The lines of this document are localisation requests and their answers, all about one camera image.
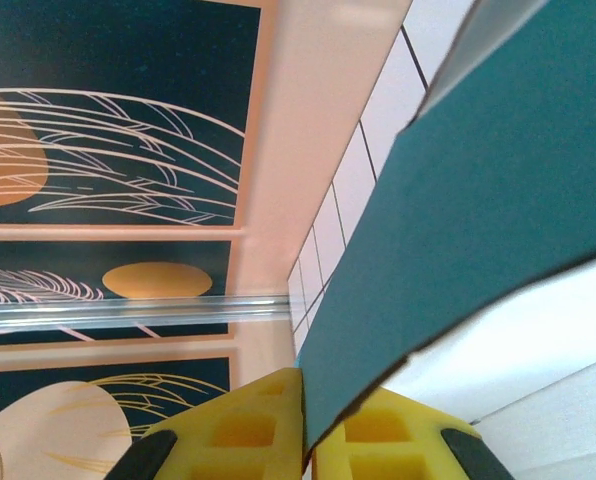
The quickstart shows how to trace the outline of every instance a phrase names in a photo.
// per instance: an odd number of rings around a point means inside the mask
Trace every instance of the yellow sponge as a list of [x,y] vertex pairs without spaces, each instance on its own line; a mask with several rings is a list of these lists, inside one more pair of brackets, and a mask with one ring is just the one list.
[[441,436],[467,423],[379,388],[314,451],[314,480],[469,480]]
[[300,480],[302,375],[279,370],[158,423],[178,436],[155,480]]

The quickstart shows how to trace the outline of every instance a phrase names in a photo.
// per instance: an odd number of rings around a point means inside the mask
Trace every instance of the orange circle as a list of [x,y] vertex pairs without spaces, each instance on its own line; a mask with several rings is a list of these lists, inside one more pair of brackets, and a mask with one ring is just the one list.
[[38,148],[41,142],[34,131],[0,97],[0,146],[2,145],[17,146],[0,147],[0,207],[21,202],[37,194],[47,183],[49,173],[47,157],[44,150]]
[[207,292],[212,280],[197,267],[182,263],[143,262],[114,268],[102,283],[125,298],[189,298]]

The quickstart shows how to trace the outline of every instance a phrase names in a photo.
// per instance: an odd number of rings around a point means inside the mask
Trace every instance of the wall decoration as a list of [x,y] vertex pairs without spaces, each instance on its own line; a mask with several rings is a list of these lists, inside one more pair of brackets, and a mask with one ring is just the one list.
[[234,225],[260,23],[217,2],[0,1],[0,224]]
[[[0,242],[0,304],[224,295],[230,242]],[[1,345],[227,334],[189,325],[7,333]]]
[[227,392],[229,372],[228,354],[0,372],[0,478],[101,480],[153,423]]

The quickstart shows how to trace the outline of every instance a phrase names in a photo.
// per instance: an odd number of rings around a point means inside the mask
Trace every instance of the printed artwork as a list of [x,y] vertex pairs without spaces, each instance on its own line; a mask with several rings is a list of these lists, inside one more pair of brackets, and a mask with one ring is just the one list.
[[260,16],[1,0],[0,224],[233,225]]
[[[230,242],[0,242],[0,304],[224,295]],[[225,334],[227,325],[0,332],[0,345]]]
[[229,370],[226,356],[0,372],[0,479],[102,480],[152,424],[227,392]]

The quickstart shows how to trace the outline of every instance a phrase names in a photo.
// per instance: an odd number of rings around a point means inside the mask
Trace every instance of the dark green cardboard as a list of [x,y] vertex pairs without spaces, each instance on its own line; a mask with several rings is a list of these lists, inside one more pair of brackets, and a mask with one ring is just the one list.
[[308,447],[409,353],[595,257],[596,2],[553,0],[398,136],[301,352]]

